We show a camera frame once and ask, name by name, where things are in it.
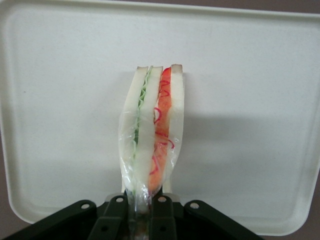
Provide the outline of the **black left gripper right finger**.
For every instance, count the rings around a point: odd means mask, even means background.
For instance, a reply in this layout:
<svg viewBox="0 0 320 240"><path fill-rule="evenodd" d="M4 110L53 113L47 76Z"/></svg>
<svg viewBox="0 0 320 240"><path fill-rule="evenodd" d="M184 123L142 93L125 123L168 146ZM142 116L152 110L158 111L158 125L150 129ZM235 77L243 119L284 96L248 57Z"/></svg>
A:
<svg viewBox="0 0 320 240"><path fill-rule="evenodd" d="M262 237L201 200L182 205L169 195L153 198L150 240L261 240Z"/></svg>

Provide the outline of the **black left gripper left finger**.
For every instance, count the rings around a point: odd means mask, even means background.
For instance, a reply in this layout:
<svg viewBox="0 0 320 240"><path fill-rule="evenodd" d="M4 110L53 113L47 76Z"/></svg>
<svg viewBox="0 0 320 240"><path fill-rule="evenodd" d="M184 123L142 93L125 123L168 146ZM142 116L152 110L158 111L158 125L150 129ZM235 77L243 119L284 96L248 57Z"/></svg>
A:
<svg viewBox="0 0 320 240"><path fill-rule="evenodd" d="M127 232L128 198L113 194L97 206L80 200L7 236L6 240L120 240Z"/></svg>

